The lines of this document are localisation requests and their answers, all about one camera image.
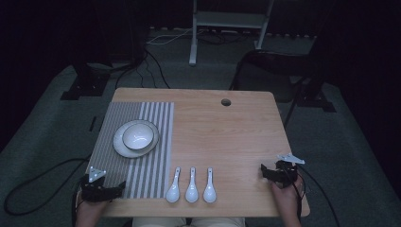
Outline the person's left hand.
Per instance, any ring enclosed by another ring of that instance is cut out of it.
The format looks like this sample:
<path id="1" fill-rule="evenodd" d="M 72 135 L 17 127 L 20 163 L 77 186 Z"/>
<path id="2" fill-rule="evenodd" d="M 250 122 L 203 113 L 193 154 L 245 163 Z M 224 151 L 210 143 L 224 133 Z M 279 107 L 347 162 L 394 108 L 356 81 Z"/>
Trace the person's left hand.
<path id="1" fill-rule="evenodd" d="M 89 202 L 81 198 L 81 193 L 77 195 L 76 221 L 96 221 L 98 222 L 103 215 L 104 210 L 108 206 L 107 201 Z"/>

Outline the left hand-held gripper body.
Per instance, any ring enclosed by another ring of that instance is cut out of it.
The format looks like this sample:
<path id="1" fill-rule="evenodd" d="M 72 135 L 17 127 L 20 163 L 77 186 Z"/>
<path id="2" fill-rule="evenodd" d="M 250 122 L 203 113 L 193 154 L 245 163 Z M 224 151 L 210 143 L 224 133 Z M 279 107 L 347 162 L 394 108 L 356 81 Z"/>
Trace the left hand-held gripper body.
<path id="1" fill-rule="evenodd" d="M 89 168 L 89 172 L 80 180 L 81 197 L 84 201 L 100 202 L 111 199 L 103 186 L 105 176 L 105 170 L 96 169 L 93 166 Z"/>

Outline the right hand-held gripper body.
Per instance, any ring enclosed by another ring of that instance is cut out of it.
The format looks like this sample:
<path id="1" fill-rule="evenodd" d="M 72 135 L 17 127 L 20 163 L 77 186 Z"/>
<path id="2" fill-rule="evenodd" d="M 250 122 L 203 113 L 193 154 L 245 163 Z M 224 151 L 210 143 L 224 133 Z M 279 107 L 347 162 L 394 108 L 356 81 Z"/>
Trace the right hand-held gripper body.
<path id="1" fill-rule="evenodd" d="M 278 161 L 275 163 L 276 169 L 273 175 L 273 181 L 287 187 L 295 183 L 298 179 L 297 165 L 304 165 L 305 160 L 300 159 L 293 154 L 278 155 Z"/>

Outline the person's legs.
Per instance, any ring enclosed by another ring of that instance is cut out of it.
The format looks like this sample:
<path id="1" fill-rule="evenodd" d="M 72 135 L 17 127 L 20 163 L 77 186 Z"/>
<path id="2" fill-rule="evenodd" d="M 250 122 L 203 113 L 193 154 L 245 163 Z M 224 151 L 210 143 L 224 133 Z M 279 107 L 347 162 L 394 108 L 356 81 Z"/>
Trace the person's legs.
<path id="1" fill-rule="evenodd" d="M 246 227 L 244 218 L 134 218 L 131 227 Z"/>

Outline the white ceramic soup spoon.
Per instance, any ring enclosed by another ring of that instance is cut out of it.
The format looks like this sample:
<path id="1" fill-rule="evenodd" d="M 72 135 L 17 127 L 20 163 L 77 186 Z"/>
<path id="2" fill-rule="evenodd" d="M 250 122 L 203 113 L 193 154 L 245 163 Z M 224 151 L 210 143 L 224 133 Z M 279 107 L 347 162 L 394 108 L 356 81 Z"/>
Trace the white ceramic soup spoon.
<path id="1" fill-rule="evenodd" d="M 170 203 L 174 203 L 180 198 L 180 187 L 179 187 L 180 173 L 181 173 L 181 168 L 177 166 L 174 172 L 173 182 L 166 192 L 166 200 Z"/>
<path id="2" fill-rule="evenodd" d="M 190 168 L 190 180 L 185 192 L 185 199 L 190 203 L 194 203 L 198 200 L 198 198 L 199 192 L 196 185 L 196 169 L 192 166 Z"/>
<path id="3" fill-rule="evenodd" d="M 207 184 L 203 191 L 203 199 L 208 203 L 213 203 L 217 200 L 217 193 L 213 185 L 213 168 L 207 169 Z"/>

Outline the white metal stand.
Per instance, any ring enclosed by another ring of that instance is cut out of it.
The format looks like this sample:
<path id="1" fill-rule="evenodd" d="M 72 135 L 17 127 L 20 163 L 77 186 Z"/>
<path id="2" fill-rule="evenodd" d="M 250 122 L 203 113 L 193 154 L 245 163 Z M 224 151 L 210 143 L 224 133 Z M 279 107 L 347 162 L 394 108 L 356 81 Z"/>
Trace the white metal stand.
<path id="1" fill-rule="evenodd" d="M 275 0 L 268 0 L 268 5 L 264 14 L 252 14 L 239 12 L 202 11 L 198 10 L 198 0 L 193 0 L 192 40 L 189 54 L 189 65 L 195 66 L 197 64 L 199 26 L 258 29 L 259 38 L 254 42 L 254 48 L 261 49 L 265 40 L 274 2 Z"/>

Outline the black stand base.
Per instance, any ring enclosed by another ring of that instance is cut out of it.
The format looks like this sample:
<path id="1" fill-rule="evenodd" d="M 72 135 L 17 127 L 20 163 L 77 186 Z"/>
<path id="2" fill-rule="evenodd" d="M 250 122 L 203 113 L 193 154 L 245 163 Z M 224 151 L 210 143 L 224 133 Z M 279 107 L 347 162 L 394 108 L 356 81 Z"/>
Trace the black stand base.
<path id="1" fill-rule="evenodd" d="M 73 68 L 77 76 L 69 90 L 61 95 L 61 100 L 78 100 L 82 96 L 103 95 L 110 78 L 109 74 L 95 73 L 85 62 L 75 63 Z"/>

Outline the white bowl with dark rim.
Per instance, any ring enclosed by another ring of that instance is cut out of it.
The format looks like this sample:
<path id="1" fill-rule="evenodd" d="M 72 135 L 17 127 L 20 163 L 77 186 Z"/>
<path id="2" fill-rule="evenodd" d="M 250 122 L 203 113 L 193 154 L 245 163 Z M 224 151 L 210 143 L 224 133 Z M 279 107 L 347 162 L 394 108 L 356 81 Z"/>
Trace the white bowl with dark rim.
<path id="1" fill-rule="evenodd" d="M 141 150 L 148 148 L 153 142 L 154 132 L 153 129 L 143 123 L 135 123 L 123 132 L 123 144 L 132 150 Z"/>

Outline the person's right hand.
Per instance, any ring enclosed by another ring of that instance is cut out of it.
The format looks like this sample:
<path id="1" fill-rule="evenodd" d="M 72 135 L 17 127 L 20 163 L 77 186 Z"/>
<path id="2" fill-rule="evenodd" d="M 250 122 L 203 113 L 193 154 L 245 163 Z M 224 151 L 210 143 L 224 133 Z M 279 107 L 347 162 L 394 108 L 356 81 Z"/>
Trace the person's right hand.
<path id="1" fill-rule="evenodd" d="M 293 186 L 280 188 L 276 183 L 270 183 L 270 189 L 282 219 L 298 218 L 298 195 L 303 191 L 303 180 L 298 178 Z"/>

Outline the white round plate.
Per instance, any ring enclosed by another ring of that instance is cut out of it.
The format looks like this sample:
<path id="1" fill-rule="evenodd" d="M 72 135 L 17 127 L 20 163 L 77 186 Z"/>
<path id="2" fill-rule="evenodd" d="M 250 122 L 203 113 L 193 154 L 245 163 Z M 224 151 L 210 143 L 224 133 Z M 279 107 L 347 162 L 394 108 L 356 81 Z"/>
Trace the white round plate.
<path id="1" fill-rule="evenodd" d="M 143 124 L 149 125 L 153 129 L 154 139 L 148 148 L 141 149 L 141 150 L 132 150 L 132 149 L 127 148 L 123 144 L 123 141 L 122 141 L 123 132 L 128 128 L 128 126 L 131 126 L 132 124 L 135 124 L 135 123 L 143 123 Z M 138 158 L 138 157 L 141 157 L 141 156 L 149 153 L 150 151 L 152 151 L 158 144 L 158 141 L 159 141 L 159 131 L 153 123 L 151 123 L 147 120 L 133 120 L 133 121 L 125 123 L 124 125 L 119 127 L 118 130 L 115 132 L 114 137 L 113 137 L 113 148 L 115 149 L 115 151 L 118 154 L 120 154 L 123 157 Z"/>

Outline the grey striped placemat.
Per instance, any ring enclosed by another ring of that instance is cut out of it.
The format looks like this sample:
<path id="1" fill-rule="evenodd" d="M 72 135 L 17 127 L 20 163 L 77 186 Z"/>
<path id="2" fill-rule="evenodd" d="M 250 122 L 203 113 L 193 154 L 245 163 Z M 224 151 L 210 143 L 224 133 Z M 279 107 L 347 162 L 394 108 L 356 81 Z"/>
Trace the grey striped placemat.
<path id="1" fill-rule="evenodd" d="M 159 131 L 159 141 L 149 153 L 126 158 L 113 148 L 119 127 L 133 120 L 147 120 Z M 113 102 L 106 112 L 88 167 L 105 170 L 106 188 L 126 181 L 124 199 L 160 199 L 169 188 L 171 139 L 174 121 L 172 102 Z"/>

